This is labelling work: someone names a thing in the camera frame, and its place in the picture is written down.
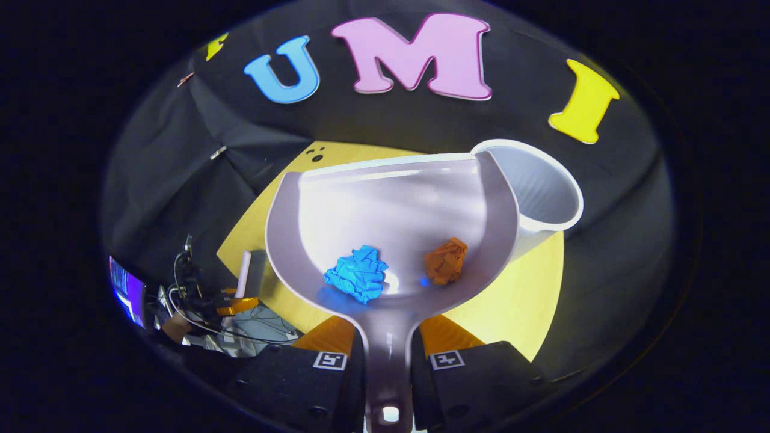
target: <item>yellow circle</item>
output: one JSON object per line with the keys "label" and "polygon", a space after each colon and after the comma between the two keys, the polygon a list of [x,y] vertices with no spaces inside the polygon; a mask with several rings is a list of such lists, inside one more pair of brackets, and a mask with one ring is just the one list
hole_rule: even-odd
{"label": "yellow circle", "polygon": [[[244,251],[265,249],[267,213],[284,173],[411,155],[419,153],[363,144],[314,142],[254,200],[219,247],[217,257],[237,276]],[[510,342],[532,361],[554,318],[563,264],[564,235],[560,232],[509,263],[486,290],[445,316],[484,343]],[[259,300],[302,332],[330,316],[287,289],[269,263],[265,264]]]}

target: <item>yellow letter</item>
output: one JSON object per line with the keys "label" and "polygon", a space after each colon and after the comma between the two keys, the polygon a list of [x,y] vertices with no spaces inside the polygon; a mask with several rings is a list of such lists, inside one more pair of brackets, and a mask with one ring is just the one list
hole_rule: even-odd
{"label": "yellow letter", "polygon": [[586,65],[572,59],[567,60],[567,65],[577,76],[575,89],[564,111],[551,114],[548,124],[583,143],[594,144],[599,140],[596,129],[610,101],[621,97],[612,84]]}
{"label": "yellow letter", "polygon": [[227,35],[229,33],[225,33],[224,35],[221,35],[219,38],[214,39],[213,41],[209,42],[209,44],[206,46],[206,61],[208,62],[211,60],[211,58],[219,52],[220,49],[222,49],[222,42],[227,39]]}

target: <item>pink letter m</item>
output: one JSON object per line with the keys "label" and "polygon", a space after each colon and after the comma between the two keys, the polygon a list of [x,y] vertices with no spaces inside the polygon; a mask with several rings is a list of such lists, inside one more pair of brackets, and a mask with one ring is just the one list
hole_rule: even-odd
{"label": "pink letter m", "polygon": [[481,35],[490,26],[464,15],[428,15],[412,42],[377,18],[344,22],[332,29],[332,36],[347,43],[358,69],[353,88],[360,93],[383,93],[393,80],[383,76],[385,65],[407,90],[415,90],[431,60],[436,76],[428,89],[453,98],[484,101],[492,89],[484,82]]}

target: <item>blue crumpled paper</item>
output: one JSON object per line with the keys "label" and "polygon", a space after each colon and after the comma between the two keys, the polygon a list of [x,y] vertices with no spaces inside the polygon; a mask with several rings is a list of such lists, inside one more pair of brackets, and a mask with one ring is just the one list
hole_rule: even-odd
{"label": "blue crumpled paper", "polygon": [[336,267],[329,269],[323,279],[366,305],[383,292],[383,271],[387,265],[377,259],[377,250],[367,245],[353,250],[350,257],[340,257]]}

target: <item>white dustpan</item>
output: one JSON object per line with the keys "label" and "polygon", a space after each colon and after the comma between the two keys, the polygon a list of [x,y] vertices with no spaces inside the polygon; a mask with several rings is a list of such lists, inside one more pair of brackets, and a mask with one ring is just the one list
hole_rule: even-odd
{"label": "white dustpan", "polygon": [[[368,431],[411,431],[412,333],[497,278],[518,227],[516,197],[490,153],[381,159],[283,177],[266,221],[270,263],[292,292],[360,331]],[[424,256],[451,237],[468,245],[462,275],[434,286]],[[363,245],[378,249],[389,267],[383,293],[368,305],[323,279]],[[384,419],[385,407],[398,409],[398,421]]]}

